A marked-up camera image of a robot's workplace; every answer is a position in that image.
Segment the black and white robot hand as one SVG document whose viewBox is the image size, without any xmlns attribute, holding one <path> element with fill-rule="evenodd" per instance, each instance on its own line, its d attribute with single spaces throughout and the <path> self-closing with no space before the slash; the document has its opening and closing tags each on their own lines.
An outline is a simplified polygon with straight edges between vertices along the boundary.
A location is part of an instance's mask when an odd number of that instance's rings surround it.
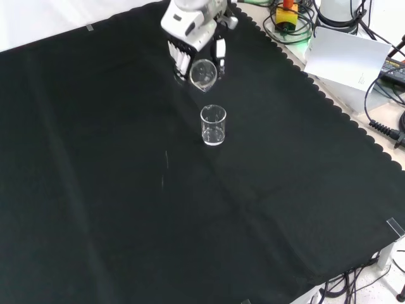
<svg viewBox="0 0 405 304">
<path fill-rule="evenodd" d="M 226 42 L 222 30 L 233 30 L 239 20 L 230 1 L 170 1 L 161 19 L 175 75 L 187 80 L 193 61 L 206 46 L 220 76 L 225 73 Z"/>
</svg>

